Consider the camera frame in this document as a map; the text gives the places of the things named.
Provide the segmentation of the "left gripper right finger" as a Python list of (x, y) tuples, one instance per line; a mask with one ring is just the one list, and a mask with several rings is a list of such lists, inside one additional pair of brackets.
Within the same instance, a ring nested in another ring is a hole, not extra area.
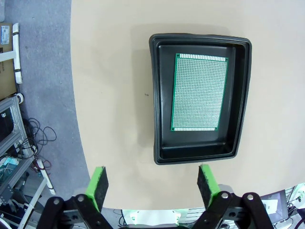
[(221, 191), (209, 165), (200, 165), (197, 185), (205, 211), (194, 223), (195, 229), (218, 229), (225, 220), (239, 229), (272, 229), (273, 224), (257, 193), (237, 196)]

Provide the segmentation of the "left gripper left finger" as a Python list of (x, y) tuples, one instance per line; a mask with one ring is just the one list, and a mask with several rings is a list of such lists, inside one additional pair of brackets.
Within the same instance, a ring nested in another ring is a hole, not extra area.
[(87, 229), (110, 229), (112, 226), (102, 215), (109, 183), (105, 167), (96, 167), (84, 194), (68, 200), (51, 197), (41, 214), (43, 229), (71, 229), (84, 223)]

